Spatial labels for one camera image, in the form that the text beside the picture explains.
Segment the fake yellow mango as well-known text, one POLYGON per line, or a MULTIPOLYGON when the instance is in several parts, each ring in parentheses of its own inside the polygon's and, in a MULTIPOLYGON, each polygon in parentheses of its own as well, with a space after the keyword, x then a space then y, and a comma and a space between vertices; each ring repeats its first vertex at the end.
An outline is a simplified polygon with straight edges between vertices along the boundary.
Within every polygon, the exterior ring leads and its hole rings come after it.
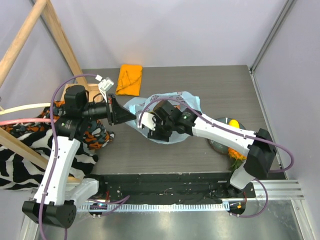
POLYGON ((231 119, 228 125, 237 129, 240 128, 240 123, 236 119, 231 119))

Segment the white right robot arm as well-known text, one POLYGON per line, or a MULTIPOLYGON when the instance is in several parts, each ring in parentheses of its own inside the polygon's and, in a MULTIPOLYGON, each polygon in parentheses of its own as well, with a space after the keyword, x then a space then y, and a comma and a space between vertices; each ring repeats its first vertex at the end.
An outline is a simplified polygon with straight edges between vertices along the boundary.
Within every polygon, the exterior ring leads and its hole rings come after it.
POLYGON ((214 120, 190 106, 180 110, 169 98, 154 100, 154 104, 151 112, 144 109, 138 117, 138 126, 149 128, 148 137, 168 141, 173 132, 187 134, 220 143, 245 157, 225 186, 230 197, 238 197, 254 179, 268 177, 277 150, 267 130, 236 128, 214 120))

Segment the fake pineapple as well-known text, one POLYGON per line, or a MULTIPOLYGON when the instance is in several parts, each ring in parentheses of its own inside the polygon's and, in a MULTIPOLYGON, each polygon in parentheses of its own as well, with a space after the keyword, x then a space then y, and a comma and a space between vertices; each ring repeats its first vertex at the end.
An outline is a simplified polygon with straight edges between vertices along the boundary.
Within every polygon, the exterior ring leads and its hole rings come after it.
POLYGON ((230 147, 228 148, 228 156, 233 160, 233 163, 229 168, 232 172, 238 169, 247 159, 246 156, 230 147))

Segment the light blue plastic bag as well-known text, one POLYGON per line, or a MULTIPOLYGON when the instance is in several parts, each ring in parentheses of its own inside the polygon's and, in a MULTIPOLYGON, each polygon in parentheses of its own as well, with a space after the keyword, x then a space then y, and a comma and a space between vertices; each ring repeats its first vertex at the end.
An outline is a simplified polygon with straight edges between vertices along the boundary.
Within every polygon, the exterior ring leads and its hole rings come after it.
POLYGON ((124 107, 136 116, 126 124, 150 141, 163 145, 183 142, 191 135, 191 121, 195 119, 188 108, 201 111, 198 96, 188 91, 156 93, 148 98, 134 97, 124 107))

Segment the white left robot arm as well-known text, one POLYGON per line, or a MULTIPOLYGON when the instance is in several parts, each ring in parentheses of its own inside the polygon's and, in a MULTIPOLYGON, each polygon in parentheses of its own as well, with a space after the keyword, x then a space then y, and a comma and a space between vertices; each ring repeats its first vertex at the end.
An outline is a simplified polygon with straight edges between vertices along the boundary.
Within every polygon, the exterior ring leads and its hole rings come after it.
POLYGON ((91 196, 100 200, 107 192, 97 179, 86 178, 66 198, 71 166, 90 122, 107 119, 110 125, 118 125, 135 120, 136 115, 120 105, 114 94, 107 94, 104 102, 89 102, 82 85, 68 87, 64 101, 65 113, 52 127, 51 154, 43 179, 33 200, 23 203, 22 212, 40 225, 68 229, 77 206, 91 196))

